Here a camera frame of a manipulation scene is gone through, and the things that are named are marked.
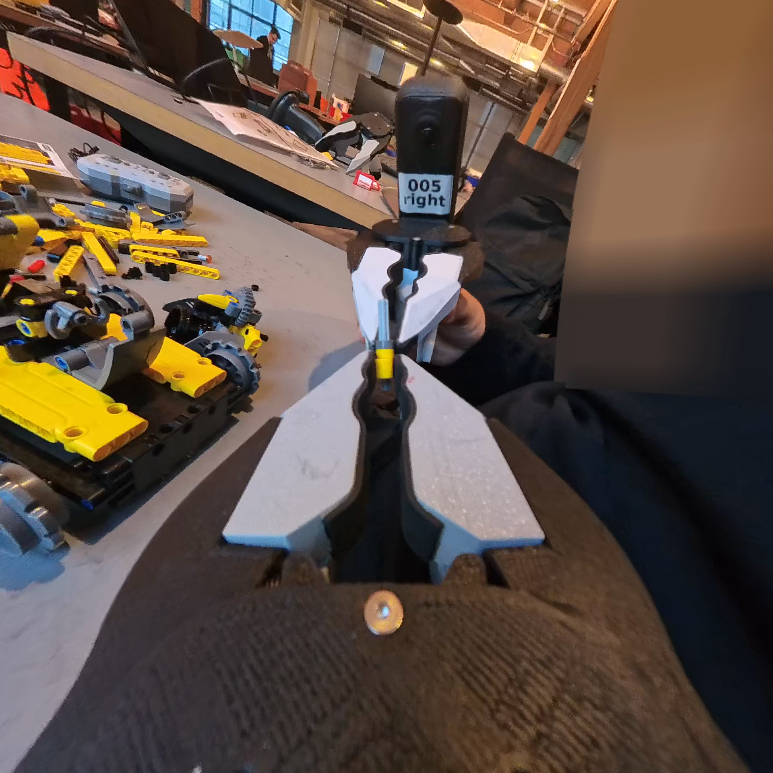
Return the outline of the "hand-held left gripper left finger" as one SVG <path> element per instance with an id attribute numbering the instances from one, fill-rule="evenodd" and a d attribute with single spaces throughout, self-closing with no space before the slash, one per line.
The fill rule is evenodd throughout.
<path id="1" fill-rule="evenodd" d="M 222 536 L 228 544 L 330 551 L 327 517 L 347 507 L 360 469 L 355 398 L 369 361 L 362 352 L 281 416 Z"/>

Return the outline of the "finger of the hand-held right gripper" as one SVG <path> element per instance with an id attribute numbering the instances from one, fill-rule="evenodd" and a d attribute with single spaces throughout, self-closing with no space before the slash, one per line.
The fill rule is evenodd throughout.
<path id="1" fill-rule="evenodd" d="M 461 290 L 459 276 L 463 264 L 464 257 L 460 254 L 424 256 L 426 271 L 414 282 L 413 293 L 403 305 L 399 346 L 426 337 L 455 307 Z"/>
<path id="2" fill-rule="evenodd" d="M 362 337 L 371 349 L 374 349 L 377 335 L 377 305 L 381 298 L 389 302 L 393 348 L 397 346 L 402 314 L 399 293 L 402 278 L 401 254 L 389 247 L 366 248 L 359 266 L 352 273 L 357 321 Z"/>

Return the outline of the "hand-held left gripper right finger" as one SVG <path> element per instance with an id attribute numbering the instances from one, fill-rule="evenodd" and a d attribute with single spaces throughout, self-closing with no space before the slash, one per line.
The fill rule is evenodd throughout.
<path id="1" fill-rule="evenodd" d="M 539 546 L 545 534 L 486 418 L 398 357 L 408 512 L 403 532 L 430 577 L 464 554 Z"/>

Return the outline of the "person's right forearm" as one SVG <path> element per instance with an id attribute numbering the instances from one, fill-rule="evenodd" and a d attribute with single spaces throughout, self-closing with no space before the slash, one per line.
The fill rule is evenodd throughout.
<path id="1" fill-rule="evenodd" d="M 468 352 L 426 370 L 474 407 L 532 383 L 554 379 L 556 339 L 519 327 L 490 326 Z"/>

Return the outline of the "grey desk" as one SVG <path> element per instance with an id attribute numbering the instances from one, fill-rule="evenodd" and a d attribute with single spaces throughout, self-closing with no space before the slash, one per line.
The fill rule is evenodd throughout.
<path id="1" fill-rule="evenodd" d="M 263 423 L 356 351 L 345 252 L 198 182 L 195 234 L 208 239 L 220 283 L 198 277 L 134 282 L 162 320 L 162 305 L 213 287 L 259 286 L 260 387 L 208 449 L 175 477 L 116 511 L 54 554 L 2 557 L 1 770 L 13 771 L 72 688 L 103 620 L 152 537 L 194 486 Z"/>

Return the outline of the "person's right hand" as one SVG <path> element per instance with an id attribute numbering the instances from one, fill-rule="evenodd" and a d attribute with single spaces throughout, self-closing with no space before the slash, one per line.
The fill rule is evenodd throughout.
<path id="1" fill-rule="evenodd" d="M 484 308 L 474 296 L 462 288 L 456 305 L 438 325 L 430 364 L 454 364 L 481 341 L 485 332 Z"/>

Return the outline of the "idle black grey gripper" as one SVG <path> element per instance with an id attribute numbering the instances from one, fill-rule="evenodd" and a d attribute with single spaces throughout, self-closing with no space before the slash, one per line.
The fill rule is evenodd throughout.
<path id="1" fill-rule="evenodd" d="M 391 120 L 378 112 L 369 112 L 339 123 L 314 143 L 314 149 L 328 152 L 335 161 L 344 164 L 349 176 L 364 172 L 380 180 L 379 157 L 390 144 L 393 133 Z"/>

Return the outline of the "black backpack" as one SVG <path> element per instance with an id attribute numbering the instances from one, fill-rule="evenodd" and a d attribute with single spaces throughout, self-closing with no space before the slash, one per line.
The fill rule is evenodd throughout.
<path id="1" fill-rule="evenodd" d="M 554 337 L 572 219 L 571 207 L 543 196 L 520 196 L 493 209 L 477 230 L 482 272 L 465 288 L 487 312 Z"/>

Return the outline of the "black office chair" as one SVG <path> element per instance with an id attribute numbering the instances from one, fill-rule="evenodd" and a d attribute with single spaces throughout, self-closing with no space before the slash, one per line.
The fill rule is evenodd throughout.
<path id="1" fill-rule="evenodd" d="M 566 252 L 578 170 L 505 133 L 455 222 L 489 263 Z"/>

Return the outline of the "black swivel chair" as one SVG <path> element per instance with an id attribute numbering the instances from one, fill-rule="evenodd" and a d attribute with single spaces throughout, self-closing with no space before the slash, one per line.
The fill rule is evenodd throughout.
<path id="1" fill-rule="evenodd" d="M 266 117 L 279 126 L 291 130 L 307 144 L 315 145 L 325 136 L 327 130 L 311 114 L 302 109 L 301 95 L 298 91 L 280 93 L 268 106 Z"/>

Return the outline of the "white paper sheet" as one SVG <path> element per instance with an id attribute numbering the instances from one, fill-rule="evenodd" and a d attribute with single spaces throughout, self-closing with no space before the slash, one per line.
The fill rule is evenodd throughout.
<path id="1" fill-rule="evenodd" d="M 328 153 L 315 150 L 295 132 L 281 127 L 254 111 L 204 100 L 194 99 L 193 102 L 204 108 L 233 136 L 242 141 L 293 155 L 299 161 L 314 168 L 337 168 Z"/>

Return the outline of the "toy wheel gear subassembly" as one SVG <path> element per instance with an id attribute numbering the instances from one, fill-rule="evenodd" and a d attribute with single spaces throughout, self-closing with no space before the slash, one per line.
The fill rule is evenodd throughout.
<path id="1" fill-rule="evenodd" d="M 188 344 L 207 332 L 233 333 L 240 337 L 243 348 L 255 355 L 269 341 L 269 336 L 257 328 L 262 316 L 255 305 L 257 289 L 257 285 L 242 286 L 235 291 L 227 289 L 221 294 L 202 294 L 165 304 L 162 309 L 167 312 L 167 336 Z"/>

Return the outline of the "pile of loose toy pieces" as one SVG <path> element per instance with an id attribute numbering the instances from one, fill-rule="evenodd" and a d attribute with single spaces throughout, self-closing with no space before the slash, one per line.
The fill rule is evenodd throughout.
<path id="1" fill-rule="evenodd" d="M 101 225 L 87 225 L 85 221 L 61 216 L 50 212 L 46 201 L 37 197 L 36 189 L 30 185 L 24 169 L 2 163 L 2 217 L 30 215 L 42 234 L 44 226 L 53 226 L 53 232 L 61 237 L 70 235 L 79 240 L 87 234 L 108 237 L 121 233 Z M 188 250 L 185 245 L 151 244 L 148 241 L 131 239 L 118 240 L 115 249 L 120 254 L 131 256 L 139 263 L 175 265 L 179 273 L 205 277 L 217 281 L 219 270 L 211 264 L 210 256 Z"/>

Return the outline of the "yellow toy vehicle model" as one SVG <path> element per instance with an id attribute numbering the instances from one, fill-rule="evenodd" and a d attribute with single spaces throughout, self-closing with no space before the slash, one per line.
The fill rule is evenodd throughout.
<path id="1" fill-rule="evenodd" d="M 2 217 L 1 534 L 12 556 L 57 550 L 68 528 L 173 475 L 260 380 L 238 335 L 178 343 L 109 274 L 75 282 L 82 260 L 117 256 L 102 236 L 64 236 L 53 283 L 21 273 L 43 236 L 30 215 Z"/>

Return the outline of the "grey toy battery box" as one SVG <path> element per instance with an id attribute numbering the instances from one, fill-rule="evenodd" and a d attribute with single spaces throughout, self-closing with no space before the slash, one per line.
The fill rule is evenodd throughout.
<path id="1" fill-rule="evenodd" d="M 164 214 L 190 214 L 195 192 L 183 179 L 102 153 L 76 160 L 82 183 L 93 192 Z"/>

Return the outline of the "black monitor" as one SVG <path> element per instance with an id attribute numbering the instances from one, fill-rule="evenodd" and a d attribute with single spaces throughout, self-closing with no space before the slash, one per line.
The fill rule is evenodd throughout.
<path id="1" fill-rule="evenodd" d="M 219 38 L 171 1 L 114 1 L 144 63 L 184 98 L 247 107 L 246 90 Z"/>

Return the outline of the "grey table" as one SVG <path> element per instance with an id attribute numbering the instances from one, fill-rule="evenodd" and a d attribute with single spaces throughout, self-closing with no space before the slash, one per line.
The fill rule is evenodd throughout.
<path id="1" fill-rule="evenodd" d="M 183 176 L 289 222 L 371 228 L 398 218 L 397 191 L 367 191 L 341 165 L 302 160 L 296 149 L 270 145 L 227 126 L 198 101 L 145 74 L 7 33 L 9 52 L 53 85 L 89 97 L 137 140 L 139 153 Z"/>

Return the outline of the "clear sticker sheet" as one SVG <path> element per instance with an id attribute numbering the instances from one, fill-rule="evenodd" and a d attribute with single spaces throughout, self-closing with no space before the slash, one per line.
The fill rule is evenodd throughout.
<path id="1" fill-rule="evenodd" d="M 14 168 L 74 179 L 51 145 L 1 134 L 1 163 Z"/>

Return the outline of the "orange black patterned object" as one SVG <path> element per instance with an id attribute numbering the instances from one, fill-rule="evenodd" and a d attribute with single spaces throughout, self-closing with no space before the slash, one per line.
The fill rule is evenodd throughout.
<path id="1" fill-rule="evenodd" d="M 1 48 L 1 93 L 46 112 L 50 111 L 50 103 L 44 89 L 35 80 L 29 68 L 14 60 L 3 47 Z"/>

